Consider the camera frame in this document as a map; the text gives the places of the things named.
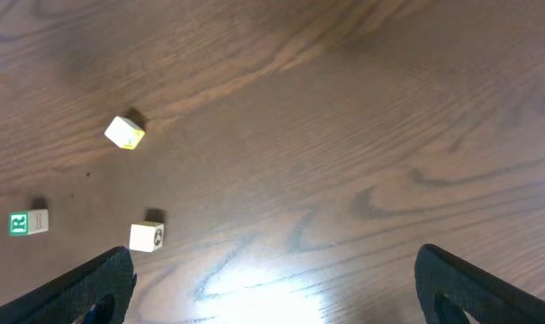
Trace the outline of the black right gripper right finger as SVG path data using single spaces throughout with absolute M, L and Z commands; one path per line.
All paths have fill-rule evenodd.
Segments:
M 428 324 L 545 323 L 545 301 L 437 247 L 420 247 L 415 287 Z

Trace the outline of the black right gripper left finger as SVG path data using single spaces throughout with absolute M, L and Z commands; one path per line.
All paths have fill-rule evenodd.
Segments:
M 130 251 L 114 247 L 0 307 L 0 323 L 122 323 L 137 282 Z

